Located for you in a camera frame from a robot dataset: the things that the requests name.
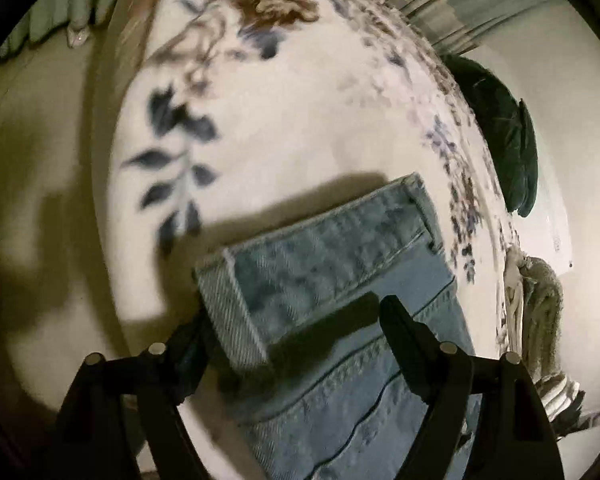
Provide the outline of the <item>dark green folded duvet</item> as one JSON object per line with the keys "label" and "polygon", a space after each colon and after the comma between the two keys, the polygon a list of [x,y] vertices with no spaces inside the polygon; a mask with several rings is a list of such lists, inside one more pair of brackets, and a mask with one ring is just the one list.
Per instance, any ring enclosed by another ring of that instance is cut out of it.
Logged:
{"label": "dark green folded duvet", "polygon": [[528,217],[538,192],[539,162],[526,103],[515,99],[504,82],[479,63],[450,54],[442,61],[474,112],[507,210]]}

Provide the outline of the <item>white floral bed blanket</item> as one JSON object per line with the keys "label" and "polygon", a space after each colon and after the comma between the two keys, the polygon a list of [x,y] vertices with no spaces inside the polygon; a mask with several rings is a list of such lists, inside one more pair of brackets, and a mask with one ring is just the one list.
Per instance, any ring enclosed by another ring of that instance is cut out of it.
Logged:
{"label": "white floral bed blanket", "polygon": [[[133,352],[208,314],[198,263],[411,174],[434,204],[464,351],[510,347],[512,229],[492,158],[441,58],[381,0],[117,0],[92,144]],[[212,478],[268,479],[227,406],[239,380],[211,326],[211,361],[178,412]]]}

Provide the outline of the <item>blue denim jeans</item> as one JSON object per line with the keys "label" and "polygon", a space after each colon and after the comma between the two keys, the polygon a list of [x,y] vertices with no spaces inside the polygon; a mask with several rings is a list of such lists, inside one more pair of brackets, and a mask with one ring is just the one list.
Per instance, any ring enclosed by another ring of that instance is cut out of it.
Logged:
{"label": "blue denim jeans", "polygon": [[426,406],[378,323],[378,304],[472,347],[434,204],[417,174],[196,266],[238,385],[234,421],[269,479],[391,479]]}

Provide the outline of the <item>grey green window curtain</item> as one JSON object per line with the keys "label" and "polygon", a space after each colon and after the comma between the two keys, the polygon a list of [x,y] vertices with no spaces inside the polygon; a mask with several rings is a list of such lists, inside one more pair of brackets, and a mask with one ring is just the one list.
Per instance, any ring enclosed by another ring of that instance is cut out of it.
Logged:
{"label": "grey green window curtain", "polygon": [[[461,54],[498,27],[558,0],[386,0],[442,53]],[[94,26],[106,24],[117,0],[38,0],[0,47],[0,61],[25,44],[40,44],[63,28],[68,46],[82,46]]]}

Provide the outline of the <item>olive grey folded pants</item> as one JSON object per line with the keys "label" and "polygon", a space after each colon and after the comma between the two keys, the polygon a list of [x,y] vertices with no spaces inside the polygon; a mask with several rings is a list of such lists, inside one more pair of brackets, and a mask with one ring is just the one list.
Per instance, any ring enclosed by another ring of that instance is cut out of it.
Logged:
{"label": "olive grey folded pants", "polygon": [[564,305],[562,283],[543,259],[524,256],[519,267],[524,290],[522,360],[533,380],[559,370],[558,342]]}

